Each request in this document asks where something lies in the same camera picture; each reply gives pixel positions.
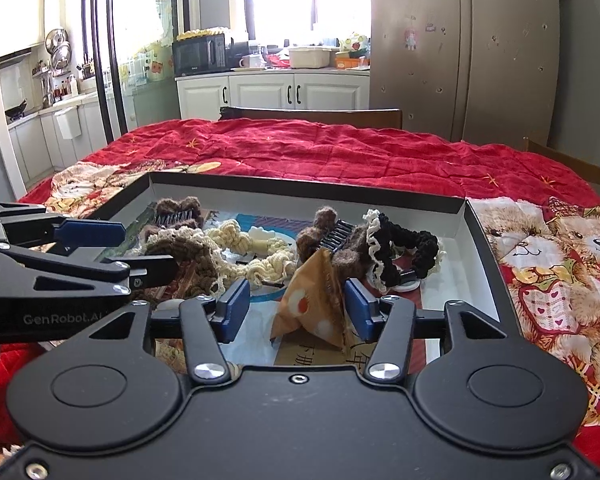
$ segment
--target wooden chair back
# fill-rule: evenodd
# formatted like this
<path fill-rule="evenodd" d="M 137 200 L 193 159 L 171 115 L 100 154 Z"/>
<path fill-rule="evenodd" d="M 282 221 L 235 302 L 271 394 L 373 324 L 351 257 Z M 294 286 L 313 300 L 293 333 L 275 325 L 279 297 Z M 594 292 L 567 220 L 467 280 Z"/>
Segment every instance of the wooden chair back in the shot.
<path fill-rule="evenodd" d="M 268 108 L 220 108 L 220 119 L 302 119 L 312 123 L 350 124 L 356 128 L 402 128 L 402 110 L 271 110 Z"/>
<path fill-rule="evenodd" d="M 586 180 L 591 184 L 598 184 L 600 186 L 600 167 L 595 164 L 589 164 L 584 160 L 575 158 L 574 156 L 565 155 L 564 153 L 552 150 L 542 144 L 533 142 L 528 137 L 525 137 L 525 151 L 531 153 L 538 153 L 539 155 L 555 160 L 564 164 L 567 168 L 573 170 L 580 178 Z"/>

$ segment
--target blue gripper pad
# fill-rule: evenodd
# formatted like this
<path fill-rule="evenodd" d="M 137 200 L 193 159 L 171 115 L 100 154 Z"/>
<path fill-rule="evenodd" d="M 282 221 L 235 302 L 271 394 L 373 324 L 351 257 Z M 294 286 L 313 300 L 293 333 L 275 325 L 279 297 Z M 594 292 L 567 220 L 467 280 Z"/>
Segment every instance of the blue gripper pad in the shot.
<path fill-rule="evenodd" d="M 360 339 L 373 342 L 382 331 L 378 317 L 378 299 L 375 298 L 360 280 L 351 278 L 344 284 L 344 307 Z"/>
<path fill-rule="evenodd" d="M 118 222 L 67 218 L 54 230 L 54 240 L 65 247 L 117 247 L 125 232 Z"/>
<path fill-rule="evenodd" d="M 238 280 L 226 291 L 216 303 L 216 314 L 210 323 L 219 343 L 230 343 L 242 326 L 244 317 L 249 310 L 251 302 L 251 287 L 247 280 Z"/>

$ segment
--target range hood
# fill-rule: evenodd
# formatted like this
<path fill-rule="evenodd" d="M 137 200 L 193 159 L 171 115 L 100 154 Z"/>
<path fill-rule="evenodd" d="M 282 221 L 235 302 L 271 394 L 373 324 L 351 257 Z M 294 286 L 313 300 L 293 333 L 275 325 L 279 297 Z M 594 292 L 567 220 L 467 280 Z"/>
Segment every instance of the range hood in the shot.
<path fill-rule="evenodd" d="M 6 54 L 4 56 L 0 56 L 0 69 L 21 62 L 29 54 L 31 54 L 31 52 L 31 47 L 28 47 L 23 48 L 22 50 L 16 50 L 16 52 L 11 52 L 10 54 Z"/>

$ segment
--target gold star print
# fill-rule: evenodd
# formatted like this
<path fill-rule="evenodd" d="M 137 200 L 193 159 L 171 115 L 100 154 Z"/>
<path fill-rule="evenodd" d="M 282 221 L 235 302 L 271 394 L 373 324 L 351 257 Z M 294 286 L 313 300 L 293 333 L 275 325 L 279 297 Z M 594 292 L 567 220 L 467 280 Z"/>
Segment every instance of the gold star print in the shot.
<path fill-rule="evenodd" d="M 489 173 L 487 173 L 487 176 L 484 176 L 483 178 L 488 178 L 489 184 L 493 184 L 495 187 L 500 187 L 500 186 L 498 186 L 496 179 L 494 179 Z"/>
<path fill-rule="evenodd" d="M 541 176 L 540 179 L 544 184 L 547 184 L 547 186 L 549 187 L 553 187 L 552 185 L 555 184 L 555 180 L 549 180 L 549 178 L 546 176 Z"/>

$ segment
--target metal pot lid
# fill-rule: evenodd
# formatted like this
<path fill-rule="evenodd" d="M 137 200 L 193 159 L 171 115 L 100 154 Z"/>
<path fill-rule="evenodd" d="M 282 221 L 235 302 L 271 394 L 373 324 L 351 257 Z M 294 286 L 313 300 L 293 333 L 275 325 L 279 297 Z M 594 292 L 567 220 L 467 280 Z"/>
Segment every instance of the metal pot lid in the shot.
<path fill-rule="evenodd" d="M 49 54 L 53 54 L 54 50 L 58 48 L 60 43 L 67 40 L 66 30 L 64 28 L 53 28 L 46 35 L 45 48 Z"/>
<path fill-rule="evenodd" d="M 61 42 L 51 54 L 51 66 L 54 70 L 64 68 L 71 62 L 71 46 L 68 41 Z"/>

